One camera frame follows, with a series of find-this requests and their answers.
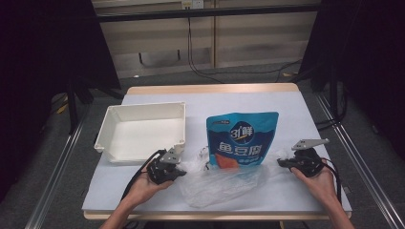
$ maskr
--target clear plastic bag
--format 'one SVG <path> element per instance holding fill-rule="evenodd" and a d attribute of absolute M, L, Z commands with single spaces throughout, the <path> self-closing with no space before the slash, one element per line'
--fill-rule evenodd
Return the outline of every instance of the clear plastic bag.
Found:
<path fill-rule="evenodd" d="M 287 156 L 285 150 L 269 152 L 261 165 L 219 169 L 208 163 L 208 151 L 204 148 L 194 160 L 181 163 L 187 174 L 176 182 L 185 201 L 191 207 L 202 208 L 237 198 L 283 173 L 286 169 L 278 165 L 277 158 Z"/>

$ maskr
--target white table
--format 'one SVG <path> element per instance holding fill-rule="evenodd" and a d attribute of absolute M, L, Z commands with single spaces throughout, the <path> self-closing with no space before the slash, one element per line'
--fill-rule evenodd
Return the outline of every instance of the white table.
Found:
<path fill-rule="evenodd" d="M 303 96 L 294 84 L 234 84 L 136 87 L 128 91 L 123 105 L 178 102 L 186 103 L 186 138 L 182 161 L 193 158 L 207 145 L 205 120 L 227 113 L 278 112 L 274 140 L 267 153 L 287 149 L 302 138 L 320 138 Z M 329 158 L 324 146 L 315 147 Z M 106 219 L 117 207 L 128 181 L 139 166 L 118 166 L 102 156 L 83 204 L 87 219 Z M 352 208 L 342 192 L 348 216 Z M 287 169 L 271 177 L 263 186 L 231 201 L 192 208 L 173 184 L 138 206 L 129 219 L 146 220 L 286 220 L 327 219 L 322 206 L 307 187 Z"/>

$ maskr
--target bag label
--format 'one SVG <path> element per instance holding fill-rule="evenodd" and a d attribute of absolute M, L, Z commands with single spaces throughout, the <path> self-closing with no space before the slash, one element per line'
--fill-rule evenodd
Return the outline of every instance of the bag label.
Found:
<path fill-rule="evenodd" d="M 260 164 L 271 145 L 278 113 L 224 114 L 206 120 L 209 161 L 220 168 Z"/>

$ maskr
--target gray floor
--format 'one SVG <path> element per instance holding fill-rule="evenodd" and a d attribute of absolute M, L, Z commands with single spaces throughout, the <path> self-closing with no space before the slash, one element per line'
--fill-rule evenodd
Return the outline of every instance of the gray floor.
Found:
<path fill-rule="evenodd" d="M 217 70 L 217 72 L 233 72 L 215 74 L 217 80 L 224 83 L 258 83 L 274 82 L 276 73 L 269 72 L 280 68 L 283 64 L 253 65 Z M 296 72 L 298 66 L 293 66 L 285 72 Z M 288 77 L 281 76 L 279 81 L 288 81 Z M 129 87 L 143 85 L 168 84 L 210 84 L 217 83 L 209 78 L 197 76 L 190 71 L 181 73 L 157 73 L 156 75 L 122 78 L 122 90 L 125 93 Z M 305 98 L 314 121 L 322 121 L 326 116 L 320 108 L 315 94 L 311 91 L 308 81 L 300 82 L 299 88 Z M 90 112 L 84 120 L 80 138 L 72 151 L 69 162 L 64 171 L 53 197 L 53 202 L 43 221 L 43 228 L 97 228 L 102 222 L 86 220 L 81 211 L 81 205 L 90 184 L 94 169 L 100 154 L 94 148 L 94 139 L 99 130 L 105 110 L 110 105 L 120 104 L 120 100 L 113 99 L 106 94 L 92 91 L 95 102 L 90 105 Z M 405 162 L 392 150 L 383 135 L 377 135 L 372 123 L 361 112 L 356 104 L 350 100 L 348 113 L 343 125 L 350 134 L 356 147 L 361 152 L 375 178 L 394 203 L 398 214 L 405 216 Z M 6 199 L 0 204 L 0 228 L 23 228 L 42 191 L 51 177 L 52 170 L 68 139 L 69 116 L 67 112 L 52 114 L 43 133 L 42 143 L 37 153 L 26 169 L 21 180 L 11 187 Z M 362 178 L 354 168 L 343 145 L 333 128 L 321 132 L 322 137 L 330 139 L 327 145 L 330 157 L 339 166 L 343 186 L 349 187 L 347 196 L 353 208 L 352 222 L 356 228 L 390 228 L 379 207 L 370 195 Z M 308 221 L 310 228 L 329 228 L 325 220 Z M 305 228 L 301 222 L 286 222 L 286 228 Z"/>

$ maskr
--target table edge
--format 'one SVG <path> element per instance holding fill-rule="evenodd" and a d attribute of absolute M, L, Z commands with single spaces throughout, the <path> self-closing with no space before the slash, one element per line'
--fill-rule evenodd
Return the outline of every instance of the table edge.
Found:
<path fill-rule="evenodd" d="M 206 93 L 266 93 L 299 92 L 293 83 L 205 84 L 131 87 L 128 94 L 206 94 Z"/>
<path fill-rule="evenodd" d="M 107 219 L 113 211 L 83 211 L 86 219 L 97 220 Z M 348 218 L 352 217 L 352 211 L 345 211 Z M 330 219 L 325 213 L 297 213 L 297 212 L 235 212 L 229 213 L 210 213 L 210 214 L 190 214 L 187 212 L 178 213 L 149 213 L 149 214 L 131 214 L 128 216 L 131 220 L 322 220 Z"/>

